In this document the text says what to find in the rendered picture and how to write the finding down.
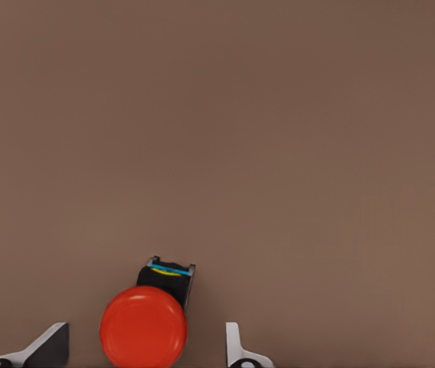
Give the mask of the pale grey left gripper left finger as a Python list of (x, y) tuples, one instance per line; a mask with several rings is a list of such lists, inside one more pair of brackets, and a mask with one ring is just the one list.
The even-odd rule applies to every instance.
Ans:
[(65, 368), (70, 356), (70, 325), (57, 322), (23, 350), (0, 356), (0, 368)]

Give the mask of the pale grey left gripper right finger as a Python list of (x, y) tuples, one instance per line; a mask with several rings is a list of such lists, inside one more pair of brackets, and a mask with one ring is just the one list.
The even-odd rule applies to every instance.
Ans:
[(240, 328), (237, 322), (226, 322), (227, 368), (275, 368), (268, 357), (245, 350), (241, 345)]

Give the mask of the red push button black base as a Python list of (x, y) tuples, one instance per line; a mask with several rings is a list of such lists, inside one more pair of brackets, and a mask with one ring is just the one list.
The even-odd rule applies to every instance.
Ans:
[(188, 341), (196, 265), (152, 256), (133, 286), (107, 304), (99, 325), (104, 355), (116, 368), (171, 368)]

